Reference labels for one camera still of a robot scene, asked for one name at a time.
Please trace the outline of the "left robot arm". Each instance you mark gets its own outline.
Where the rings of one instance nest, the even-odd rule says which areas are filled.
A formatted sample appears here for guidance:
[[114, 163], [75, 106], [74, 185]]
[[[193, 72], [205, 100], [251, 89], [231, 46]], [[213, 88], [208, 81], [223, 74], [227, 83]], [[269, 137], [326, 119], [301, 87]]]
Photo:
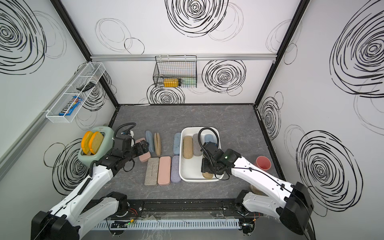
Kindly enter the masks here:
[[111, 215], [124, 217], [130, 206], [127, 196], [112, 192], [89, 210], [85, 207], [127, 162], [136, 157], [150, 158], [145, 140], [120, 139], [98, 161], [93, 161], [87, 177], [48, 212], [38, 212], [31, 223], [32, 240], [80, 240]]

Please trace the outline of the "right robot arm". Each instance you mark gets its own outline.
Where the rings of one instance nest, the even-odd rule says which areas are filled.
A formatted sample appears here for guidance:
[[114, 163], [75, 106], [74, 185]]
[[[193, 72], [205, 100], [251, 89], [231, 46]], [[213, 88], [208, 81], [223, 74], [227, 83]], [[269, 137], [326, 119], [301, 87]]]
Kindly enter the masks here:
[[201, 144], [200, 147], [203, 153], [202, 172], [213, 175], [227, 173], [264, 193], [263, 196], [257, 196], [250, 192], [243, 197], [242, 205], [249, 212], [278, 218], [291, 232], [308, 234], [310, 239], [314, 238], [315, 233], [308, 230], [314, 204], [306, 186], [300, 182], [291, 184], [278, 179], [232, 149], [223, 152], [212, 142]]

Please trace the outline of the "tan fabric glasses case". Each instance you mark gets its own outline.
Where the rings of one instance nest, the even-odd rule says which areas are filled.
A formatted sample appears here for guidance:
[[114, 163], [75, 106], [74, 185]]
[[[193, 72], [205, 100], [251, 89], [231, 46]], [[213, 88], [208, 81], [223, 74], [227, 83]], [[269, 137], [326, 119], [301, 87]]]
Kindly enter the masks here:
[[183, 157], [191, 159], [193, 157], [193, 137], [185, 136], [183, 139]]

